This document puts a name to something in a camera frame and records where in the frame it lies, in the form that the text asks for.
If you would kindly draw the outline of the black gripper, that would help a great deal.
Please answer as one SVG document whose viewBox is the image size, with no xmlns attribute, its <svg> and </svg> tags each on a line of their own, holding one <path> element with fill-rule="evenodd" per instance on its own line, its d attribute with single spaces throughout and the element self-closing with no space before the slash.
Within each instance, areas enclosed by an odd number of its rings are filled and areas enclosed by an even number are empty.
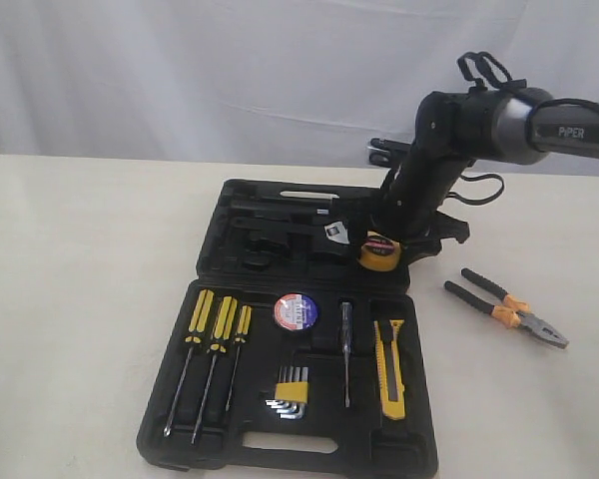
<svg viewBox="0 0 599 479">
<path fill-rule="evenodd" d="M 409 233 L 401 213 L 383 207 L 377 196 L 336 198 L 328 209 L 342 222 L 351 246 L 361 248 L 369 235 L 381 235 L 401 245 L 401 256 L 406 264 L 439 255 L 444 240 L 464 243 L 469 238 L 468 222 L 440 211 L 434 212 L 419 231 Z"/>
</svg>

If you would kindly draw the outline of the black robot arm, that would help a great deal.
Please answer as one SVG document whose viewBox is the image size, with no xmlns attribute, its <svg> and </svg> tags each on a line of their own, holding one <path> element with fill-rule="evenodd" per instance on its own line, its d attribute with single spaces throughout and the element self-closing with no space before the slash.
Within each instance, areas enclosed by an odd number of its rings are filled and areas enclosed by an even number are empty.
<svg viewBox="0 0 599 479">
<path fill-rule="evenodd" d="M 368 232 L 393 240 L 407 262 L 464 243 L 468 223 L 440 212 L 454 184 L 478 160 L 529 166 L 551 153 L 599 159 L 599 103 L 556 99 L 539 88 L 432 92 L 420 103 L 415 135 L 367 200 L 339 201 L 357 257 Z"/>
</svg>

